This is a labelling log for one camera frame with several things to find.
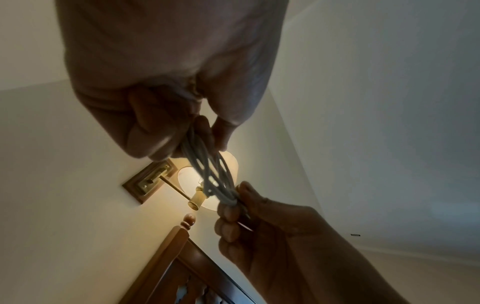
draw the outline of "lampshade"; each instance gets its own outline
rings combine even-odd
[[[239,163],[237,159],[228,151],[220,152],[223,159],[225,160],[226,165],[228,166],[233,183],[237,183],[237,175],[239,173]],[[202,177],[193,169],[192,167],[185,167],[180,169],[178,172],[178,183],[183,192],[189,197],[193,197],[196,192],[196,188],[200,186],[200,183],[203,181]],[[219,199],[216,196],[211,196],[207,198],[202,207],[205,207],[209,210],[216,211],[219,205]]]

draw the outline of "cable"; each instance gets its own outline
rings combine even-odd
[[[204,141],[190,128],[182,141],[181,150],[191,166],[203,178],[203,192],[206,196],[215,195],[221,203],[235,206],[239,194],[235,190],[234,180],[222,155],[217,152],[210,156]]]

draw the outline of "ceiling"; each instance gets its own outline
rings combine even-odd
[[[314,0],[291,0],[287,20]],[[53,0],[0,4],[0,91],[67,79]]]
[[[480,259],[478,13],[474,0],[322,0],[285,27],[269,87],[352,242]]]

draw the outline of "wooden finial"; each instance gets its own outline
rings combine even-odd
[[[190,228],[195,224],[197,218],[194,214],[189,213],[183,217],[183,221],[180,223],[180,226],[185,228],[186,230],[190,230]]]

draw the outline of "human hand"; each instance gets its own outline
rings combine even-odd
[[[266,89],[287,0],[56,0],[79,100],[133,157],[174,153],[200,99],[225,150]]]
[[[313,208],[271,201],[247,182],[237,191],[251,220],[220,204],[218,246],[266,302],[406,303]]]

